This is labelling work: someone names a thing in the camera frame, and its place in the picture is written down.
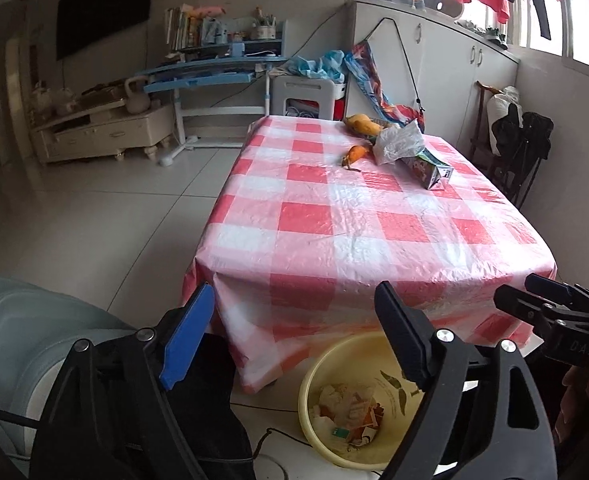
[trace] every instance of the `black flat screen tv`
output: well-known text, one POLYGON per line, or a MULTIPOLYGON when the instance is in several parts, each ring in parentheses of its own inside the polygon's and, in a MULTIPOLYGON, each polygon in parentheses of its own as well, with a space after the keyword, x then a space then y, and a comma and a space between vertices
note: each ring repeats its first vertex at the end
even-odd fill
POLYGON ((150 0, 59 0, 56 57, 70 56, 149 15, 150 0))

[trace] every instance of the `plastic tablecloth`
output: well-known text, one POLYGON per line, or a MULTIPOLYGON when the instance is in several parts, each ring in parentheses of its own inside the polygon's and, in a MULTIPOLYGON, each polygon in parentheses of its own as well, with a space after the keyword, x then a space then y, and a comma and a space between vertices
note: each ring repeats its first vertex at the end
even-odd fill
POLYGON ((214 206, 184 280, 187 300, 216 292, 244 389, 256 392, 346 335, 378 330, 374 289, 388 280, 436 327, 476 344, 531 331, 499 312, 499 285, 556 275, 539 234, 443 139, 426 146, 454 168, 426 190, 401 162, 366 158, 343 123, 270 116, 254 125, 214 206))

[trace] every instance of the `screw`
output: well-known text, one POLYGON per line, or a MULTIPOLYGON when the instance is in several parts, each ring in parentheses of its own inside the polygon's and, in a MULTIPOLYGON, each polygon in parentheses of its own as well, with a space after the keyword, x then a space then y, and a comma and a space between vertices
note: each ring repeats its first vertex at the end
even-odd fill
POLYGON ((454 340, 454 334, 444 328, 436 331, 436 338, 444 343, 449 343, 454 340))
POLYGON ((85 352, 88 348, 90 348, 90 341, 87 339, 79 339, 74 342, 72 345, 75 352, 85 352))
POLYGON ((151 328, 142 328, 136 333, 136 338, 143 343, 152 341, 154 338, 154 330, 151 328))
POLYGON ((503 339, 501 341, 501 348, 506 352, 514 352, 516 350, 516 345, 510 339, 503 339))

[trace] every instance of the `box on table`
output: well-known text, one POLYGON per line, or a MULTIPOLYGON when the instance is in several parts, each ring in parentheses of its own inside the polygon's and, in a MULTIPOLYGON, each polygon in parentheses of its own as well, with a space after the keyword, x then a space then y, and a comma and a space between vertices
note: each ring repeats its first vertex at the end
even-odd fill
POLYGON ((454 172, 452 166, 440 161, 427 148, 418 155, 405 156, 400 160, 405 162, 426 189, 443 189, 454 172))

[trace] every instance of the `checkered tablecloth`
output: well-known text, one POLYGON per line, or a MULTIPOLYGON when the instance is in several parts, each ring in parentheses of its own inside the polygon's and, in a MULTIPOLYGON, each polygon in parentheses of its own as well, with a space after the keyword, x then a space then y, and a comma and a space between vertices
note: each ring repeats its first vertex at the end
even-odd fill
POLYGON ((249 392, 340 337, 379 329, 373 294, 383 280, 469 342, 522 345, 530 335, 492 302, 503 283, 555 276, 525 218, 443 139, 425 136, 454 167, 443 190, 423 189, 402 162, 341 168, 361 142, 342 123, 264 118, 214 206, 184 300, 202 281, 214 286, 249 392))

